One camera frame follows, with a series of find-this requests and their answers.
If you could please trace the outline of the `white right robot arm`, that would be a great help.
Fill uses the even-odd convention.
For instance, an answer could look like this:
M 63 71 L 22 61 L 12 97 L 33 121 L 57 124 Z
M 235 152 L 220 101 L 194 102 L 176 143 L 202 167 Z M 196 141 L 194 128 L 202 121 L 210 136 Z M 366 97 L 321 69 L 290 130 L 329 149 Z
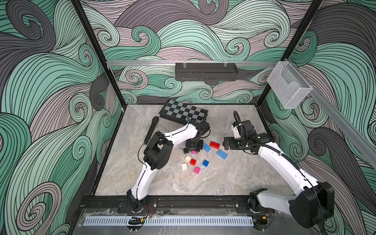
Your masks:
M 266 133 L 245 138 L 225 137 L 225 150 L 245 150 L 266 160 L 288 183 L 292 195 L 261 188 L 250 193 L 249 206 L 255 212 L 276 210 L 292 216 L 304 228 L 311 228 L 334 216 L 334 188 L 294 163 Z

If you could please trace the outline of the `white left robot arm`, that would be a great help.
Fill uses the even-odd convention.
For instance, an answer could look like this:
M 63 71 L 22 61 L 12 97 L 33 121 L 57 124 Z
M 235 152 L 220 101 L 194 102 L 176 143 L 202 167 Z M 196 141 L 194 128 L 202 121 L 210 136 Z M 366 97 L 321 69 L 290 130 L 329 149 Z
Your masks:
M 142 171 L 135 185 L 126 194 L 133 212 L 140 212 L 143 209 L 143 199 L 146 198 L 158 170 L 168 163 L 174 147 L 187 140 L 197 143 L 209 130 L 210 125 L 206 121 L 190 120 L 177 130 L 168 133 L 158 131 L 149 139 L 144 150 L 144 158 L 141 161 Z

